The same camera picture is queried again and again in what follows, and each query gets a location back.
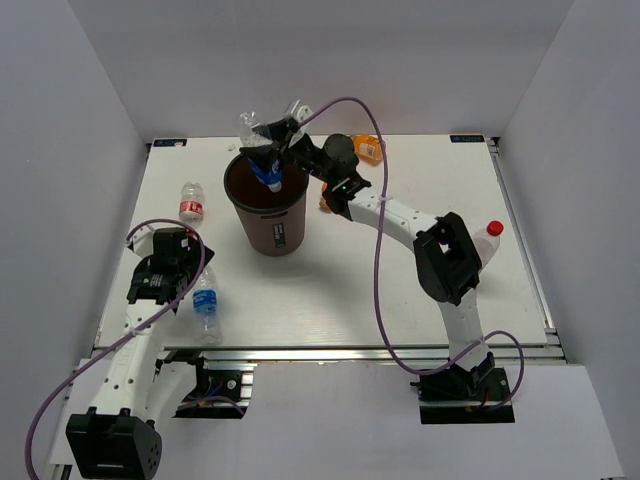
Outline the blue label water bottle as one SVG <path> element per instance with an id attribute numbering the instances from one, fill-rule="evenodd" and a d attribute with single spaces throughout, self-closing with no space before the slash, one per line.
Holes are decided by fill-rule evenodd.
<path id="1" fill-rule="evenodd" d="M 241 153 L 249 160 L 257 180 L 271 192 L 279 192 L 282 172 L 272 149 L 273 139 L 267 124 L 254 111 L 241 113 L 238 122 Z"/>
<path id="2" fill-rule="evenodd" d="M 218 320 L 218 289 L 215 273 L 210 266 L 204 268 L 193 289 L 193 312 L 200 338 L 208 344 L 220 345 L 221 327 Z"/>

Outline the clear bottle red label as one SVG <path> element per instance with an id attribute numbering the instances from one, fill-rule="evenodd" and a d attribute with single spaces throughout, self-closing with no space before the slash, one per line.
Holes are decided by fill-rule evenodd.
<path id="1" fill-rule="evenodd" d="M 179 218 L 181 221 L 195 225 L 204 216 L 205 196 L 199 183 L 186 182 L 181 190 Z"/>

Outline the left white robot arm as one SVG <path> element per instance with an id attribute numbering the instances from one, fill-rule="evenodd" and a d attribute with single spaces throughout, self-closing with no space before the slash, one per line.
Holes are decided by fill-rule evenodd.
<path id="1" fill-rule="evenodd" d="M 158 356 L 178 306 L 213 258 L 197 234 L 182 226 L 132 233 L 139 257 L 128 291 L 123 332 L 109 370 L 65 435 L 84 479 L 151 479 L 162 455 L 163 421 L 180 400 L 205 396 L 211 374 L 195 364 L 161 367 Z"/>

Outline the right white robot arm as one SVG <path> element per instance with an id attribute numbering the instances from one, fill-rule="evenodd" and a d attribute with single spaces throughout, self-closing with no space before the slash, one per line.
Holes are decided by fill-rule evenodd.
<path id="1" fill-rule="evenodd" d="M 449 343 L 453 390 L 472 399 L 488 385 L 493 356 L 484 341 L 477 291 L 480 256 L 463 219 L 449 212 L 436 217 L 384 198 L 357 171 L 351 139 L 332 134 L 317 147 L 289 118 L 245 127 L 243 154 L 266 173 L 291 166 L 326 183 L 330 210 L 354 223 L 381 228 L 415 257 L 424 292 L 437 302 Z"/>

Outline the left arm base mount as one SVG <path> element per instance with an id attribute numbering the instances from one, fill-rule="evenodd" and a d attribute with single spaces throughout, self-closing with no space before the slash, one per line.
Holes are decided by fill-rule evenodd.
<path id="1" fill-rule="evenodd" d="M 246 413 L 249 395 L 243 388 L 248 375 L 239 367 L 216 366 L 203 351 L 173 350 L 156 360 L 155 377 L 179 364 L 189 366 L 193 388 L 180 401 L 174 418 L 240 419 Z"/>

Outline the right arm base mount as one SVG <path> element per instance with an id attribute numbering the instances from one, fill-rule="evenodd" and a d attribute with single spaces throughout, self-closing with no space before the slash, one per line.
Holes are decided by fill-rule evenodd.
<path id="1" fill-rule="evenodd" d="M 410 386 L 418 394 L 423 425 L 515 422 L 506 372 L 495 366 L 491 352 L 470 372 L 454 364 L 440 373 L 422 375 Z"/>

